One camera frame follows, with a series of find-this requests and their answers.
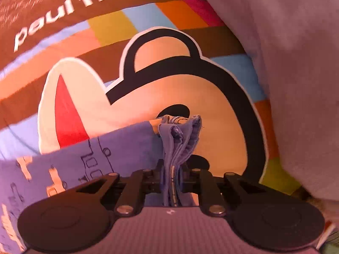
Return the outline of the purple patterned pants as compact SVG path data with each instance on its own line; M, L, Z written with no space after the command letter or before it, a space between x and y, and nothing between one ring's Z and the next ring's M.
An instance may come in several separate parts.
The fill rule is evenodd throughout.
M1 252L25 251L17 220L27 206L112 172L127 177L163 160L161 196L147 204L176 205L175 178L194 152L201 127L200 116L166 115L155 124L133 124L49 154L1 161Z

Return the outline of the colourful paul frank bedsheet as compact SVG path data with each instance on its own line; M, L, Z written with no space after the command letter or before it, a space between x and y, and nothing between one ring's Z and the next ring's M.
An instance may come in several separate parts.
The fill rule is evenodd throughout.
M286 194L271 106L206 0L1 0L1 161L199 115L191 161Z

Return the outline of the grey crumpled duvet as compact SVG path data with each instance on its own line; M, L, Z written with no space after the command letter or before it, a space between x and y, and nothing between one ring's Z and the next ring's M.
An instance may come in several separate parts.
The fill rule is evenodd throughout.
M207 1L253 61L283 168L338 200L338 0Z

